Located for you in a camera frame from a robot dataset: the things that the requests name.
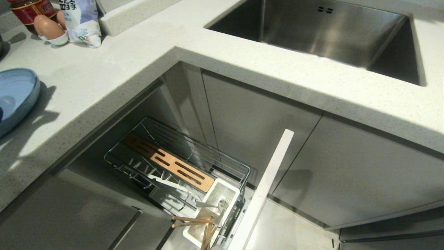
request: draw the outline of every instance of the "sink basin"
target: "sink basin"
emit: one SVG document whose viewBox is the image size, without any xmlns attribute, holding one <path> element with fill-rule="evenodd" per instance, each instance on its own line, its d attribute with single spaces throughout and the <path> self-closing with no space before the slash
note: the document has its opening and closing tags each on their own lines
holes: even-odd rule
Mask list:
<svg viewBox="0 0 444 250">
<path fill-rule="evenodd" d="M 247 0 L 209 29 L 421 85 L 404 15 L 333 0 Z"/>
</svg>

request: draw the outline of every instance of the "red jar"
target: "red jar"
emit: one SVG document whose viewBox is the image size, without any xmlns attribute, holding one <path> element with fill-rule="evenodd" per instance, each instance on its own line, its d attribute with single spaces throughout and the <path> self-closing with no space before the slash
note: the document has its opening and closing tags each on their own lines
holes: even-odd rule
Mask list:
<svg viewBox="0 0 444 250">
<path fill-rule="evenodd" d="M 34 18 L 37 15 L 45 15 L 54 21 L 57 20 L 57 12 L 49 0 L 8 0 L 8 2 L 11 3 L 11 11 L 34 34 L 37 34 L 34 28 Z"/>
</svg>

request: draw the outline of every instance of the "wire rack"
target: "wire rack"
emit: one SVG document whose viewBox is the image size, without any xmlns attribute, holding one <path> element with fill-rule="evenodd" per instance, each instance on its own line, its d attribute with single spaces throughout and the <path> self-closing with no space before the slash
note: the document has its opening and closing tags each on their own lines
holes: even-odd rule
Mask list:
<svg viewBox="0 0 444 250">
<path fill-rule="evenodd" d="M 212 178 L 222 178 L 239 188 L 241 192 L 239 198 L 219 235 L 222 238 L 226 237 L 245 203 L 244 192 L 251 172 L 250 167 L 151 117 L 143 118 L 128 133 L 135 133 Z M 103 158 L 116 170 L 138 183 L 150 193 L 153 200 L 171 214 L 190 217 L 196 210 L 195 200 L 202 200 L 205 196 L 203 191 L 187 184 L 175 174 L 139 154 L 122 140 L 109 149 Z M 181 188 L 172 188 L 161 181 L 170 181 Z"/>
</svg>

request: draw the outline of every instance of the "kitchen floor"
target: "kitchen floor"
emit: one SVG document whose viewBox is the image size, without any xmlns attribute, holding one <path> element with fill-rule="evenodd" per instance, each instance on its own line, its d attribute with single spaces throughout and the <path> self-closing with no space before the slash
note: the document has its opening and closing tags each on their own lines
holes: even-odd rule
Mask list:
<svg viewBox="0 0 444 250">
<path fill-rule="evenodd" d="M 246 250 L 270 249 L 337 250 L 339 240 L 336 233 L 267 199 Z"/>
</svg>

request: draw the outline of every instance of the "egg holder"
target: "egg holder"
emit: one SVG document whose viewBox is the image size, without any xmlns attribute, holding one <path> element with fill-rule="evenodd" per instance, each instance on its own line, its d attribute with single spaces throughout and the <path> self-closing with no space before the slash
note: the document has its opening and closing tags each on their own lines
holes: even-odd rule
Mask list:
<svg viewBox="0 0 444 250">
<path fill-rule="evenodd" d="M 59 36 L 55 39 L 46 39 L 46 37 L 44 36 L 39 36 L 39 38 L 45 42 L 60 46 L 68 42 L 69 36 L 68 31 L 65 30 L 65 33 L 62 36 Z"/>
</svg>

